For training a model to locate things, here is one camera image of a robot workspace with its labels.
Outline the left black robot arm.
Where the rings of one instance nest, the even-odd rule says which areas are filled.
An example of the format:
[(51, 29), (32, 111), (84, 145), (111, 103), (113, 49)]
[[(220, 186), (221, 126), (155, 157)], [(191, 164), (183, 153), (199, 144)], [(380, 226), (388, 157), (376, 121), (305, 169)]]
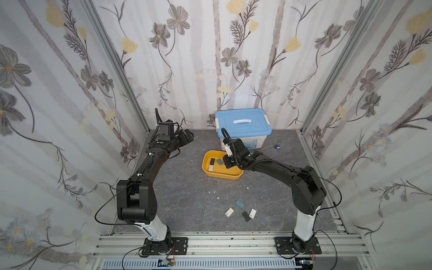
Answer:
[(172, 234), (157, 216), (158, 203), (154, 191), (154, 181), (172, 153), (181, 152), (181, 147), (194, 140), (194, 134), (183, 129), (172, 120), (163, 121), (155, 109), (156, 128), (145, 149), (146, 157), (142, 164), (127, 180), (120, 180), (116, 192), (109, 201), (116, 200), (117, 216), (126, 225), (139, 228), (146, 236), (140, 256), (149, 256), (152, 251), (160, 255), (174, 253)]

